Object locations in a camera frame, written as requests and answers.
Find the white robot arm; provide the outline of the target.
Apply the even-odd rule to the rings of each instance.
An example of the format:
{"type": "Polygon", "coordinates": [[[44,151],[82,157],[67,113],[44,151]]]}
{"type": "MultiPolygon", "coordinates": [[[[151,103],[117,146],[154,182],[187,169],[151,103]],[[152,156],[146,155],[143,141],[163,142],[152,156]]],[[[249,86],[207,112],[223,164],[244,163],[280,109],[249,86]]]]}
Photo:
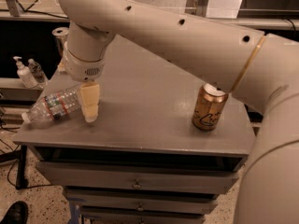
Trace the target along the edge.
{"type": "Polygon", "coordinates": [[[67,73],[100,72],[121,35],[263,115],[234,224],[299,224],[299,43],[133,0],[59,0],[70,20],[67,73]]]}

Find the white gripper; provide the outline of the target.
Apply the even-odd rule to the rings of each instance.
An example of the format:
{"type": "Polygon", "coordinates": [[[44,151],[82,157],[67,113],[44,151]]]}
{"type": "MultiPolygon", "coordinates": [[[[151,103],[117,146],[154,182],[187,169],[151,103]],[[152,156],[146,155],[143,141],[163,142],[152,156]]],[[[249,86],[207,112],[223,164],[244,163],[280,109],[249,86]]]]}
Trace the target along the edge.
{"type": "Polygon", "coordinates": [[[100,100],[100,86],[97,82],[91,81],[102,75],[105,60],[86,62],[76,58],[64,43],[62,62],[66,73],[73,80],[86,82],[78,88],[78,101],[86,122],[94,122],[98,117],[98,105],[100,100]]]}

